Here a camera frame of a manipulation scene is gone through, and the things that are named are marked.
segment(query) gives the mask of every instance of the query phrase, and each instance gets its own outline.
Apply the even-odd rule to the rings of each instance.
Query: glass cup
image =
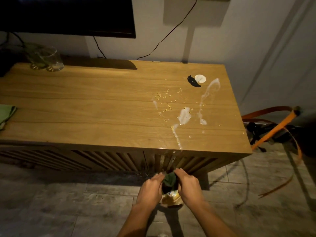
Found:
[[[64,67],[60,54],[53,46],[47,47],[35,43],[26,43],[24,50],[31,62],[32,69],[46,68],[47,71],[60,71]]]

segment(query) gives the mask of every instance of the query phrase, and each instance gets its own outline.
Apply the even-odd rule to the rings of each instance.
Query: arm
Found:
[[[132,206],[117,237],[145,236],[149,216],[162,197],[161,183],[164,177],[162,173],[156,174],[141,186],[136,204]]]
[[[207,237],[236,237],[204,199],[198,179],[182,169],[174,171],[180,179],[178,187],[183,202],[192,211]]]

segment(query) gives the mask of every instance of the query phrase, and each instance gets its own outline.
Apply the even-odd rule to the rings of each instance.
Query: hand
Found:
[[[136,204],[143,205],[150,211],[153,211],[162,197],[162,181],[165,175],[162,173],[156,174],[151,179],[146,180],[140,187]]]
[[[188,175],[183,169],[175,169],[174,172],[180,180],[178,192],[187,207],[192,210],[194,206],[204,203],[205,200],[198,179]]]

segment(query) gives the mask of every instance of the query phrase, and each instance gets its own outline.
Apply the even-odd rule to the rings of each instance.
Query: black tv screen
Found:
[[[136,38],[132,0],[1,0],[0,31]]]

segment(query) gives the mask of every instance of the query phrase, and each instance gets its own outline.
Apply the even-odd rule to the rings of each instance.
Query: wood grain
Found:
[[[18,111],[0,140],[179,150],[170,126],[187,106],[192,118],[176,129],[183,152],[251,154],[224,65],[131,62],[137,70],[65,66],[48,72],[14,65],[0,79],[0,103]],[[207,78],[200,88],[187,81],[197,74]],[[201,96],[216,78],[221,87],[203,101],[207,125],[201,125]]]

